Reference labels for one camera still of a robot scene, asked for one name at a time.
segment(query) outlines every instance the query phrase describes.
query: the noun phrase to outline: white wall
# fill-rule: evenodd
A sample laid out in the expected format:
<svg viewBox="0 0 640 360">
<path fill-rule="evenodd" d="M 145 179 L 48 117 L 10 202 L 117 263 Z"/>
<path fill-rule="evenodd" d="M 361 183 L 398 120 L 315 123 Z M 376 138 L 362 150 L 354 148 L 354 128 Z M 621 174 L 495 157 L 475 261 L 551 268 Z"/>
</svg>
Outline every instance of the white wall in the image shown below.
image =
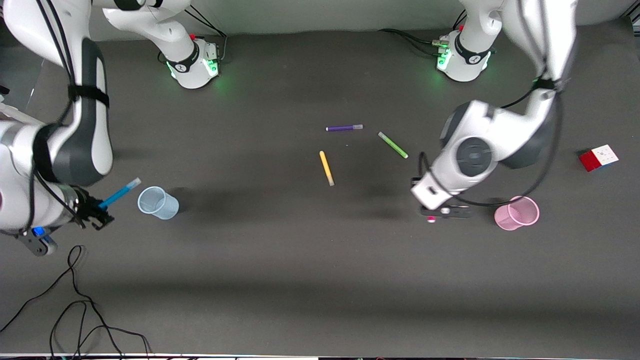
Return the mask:
<svg viewBox="0 0 640 360">
<path fill-rule="evenodd" d="M 615 19 L 634 2 L 579 1 L 578 25 Z M 446 28 L 463 9 L 457 0 L 193 0 L 193 5 L 229 35 Z M 184 12 L 176 20 L 190 33 L 212 33 Z M 90 30 L 98 41 L 140 38 L 114 29 L 100 9 L 92 13 Z"/>
</svg>

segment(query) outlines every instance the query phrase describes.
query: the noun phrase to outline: light blue cup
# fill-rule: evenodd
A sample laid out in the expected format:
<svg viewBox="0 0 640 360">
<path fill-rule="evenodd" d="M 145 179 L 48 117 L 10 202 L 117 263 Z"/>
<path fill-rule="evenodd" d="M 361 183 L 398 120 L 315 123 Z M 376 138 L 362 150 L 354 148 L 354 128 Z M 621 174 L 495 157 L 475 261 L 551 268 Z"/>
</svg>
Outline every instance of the light blue cup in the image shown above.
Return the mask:
<svg viewBox="0 0 640 360">
<path fill-rule="evenodd" d="M 138 209 L 145 214 L 169 220 L 178 213 L 180 204 L 175 197 L 167 194 L 158 186 L 144 189 L 138 197 Z"/>
</svg>

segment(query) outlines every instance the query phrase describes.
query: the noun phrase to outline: yellow marker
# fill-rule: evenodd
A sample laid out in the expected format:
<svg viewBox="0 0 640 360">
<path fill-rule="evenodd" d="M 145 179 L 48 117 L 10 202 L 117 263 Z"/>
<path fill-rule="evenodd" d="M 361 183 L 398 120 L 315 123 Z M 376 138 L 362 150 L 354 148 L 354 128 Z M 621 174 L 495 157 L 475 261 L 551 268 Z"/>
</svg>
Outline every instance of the yellow marker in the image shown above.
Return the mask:
<svg viewBox="0 0 640 360">
<path fill-rule="evenodd" d="M 324 151 L 320 152 L 320 160 L 322 160 L 322 166 L 324 166 L 324 173 L 326 174 L 326 179 L 329 180 L 329 186 L 335 185 L 333 182 L 333 176 L 331 176 L 331 170 L 329 169 L 329 163 L 326 162 L 326 156 L 324 155 Z"/>
</svg>

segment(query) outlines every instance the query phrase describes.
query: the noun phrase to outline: gray circular joint cover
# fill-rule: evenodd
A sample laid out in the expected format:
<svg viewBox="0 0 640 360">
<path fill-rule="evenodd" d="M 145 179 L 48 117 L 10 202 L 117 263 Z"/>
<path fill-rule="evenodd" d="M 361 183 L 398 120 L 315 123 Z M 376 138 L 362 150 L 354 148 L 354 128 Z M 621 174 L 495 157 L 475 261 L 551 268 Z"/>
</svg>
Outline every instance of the gray circular joint cover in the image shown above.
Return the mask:
<svg viewBox="0 0 640 360">
<path fill-rule="evenodd" d="M 468 138 L 458 146 L 456 153 L 458 167 L 462 174 L 474 177 L 482 174 L 491 165 L 492 152 L 489 145 L 480 138 Z"/>
</svg>

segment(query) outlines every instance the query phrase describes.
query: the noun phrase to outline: pink cup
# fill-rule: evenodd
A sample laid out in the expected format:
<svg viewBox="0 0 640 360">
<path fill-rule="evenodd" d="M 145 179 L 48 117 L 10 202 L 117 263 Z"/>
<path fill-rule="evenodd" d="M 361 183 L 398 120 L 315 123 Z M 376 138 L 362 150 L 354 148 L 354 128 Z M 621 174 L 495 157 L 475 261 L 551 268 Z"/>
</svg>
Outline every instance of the pink cup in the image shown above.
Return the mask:
<svg viewBox="0 0 640 360">
<path fill-rule="evenodd" d="M 503 205 L 495 211 L 493 218 L 499 227 L 513 231 L 522 226 L 533 225 L 538 221 L 540 209 L 538 209 L 536 202 L 528 197 L 519 196 L 514 197 L 512 200 L 518 198 L 520 200 L 509 205 Z"/>
</svg>

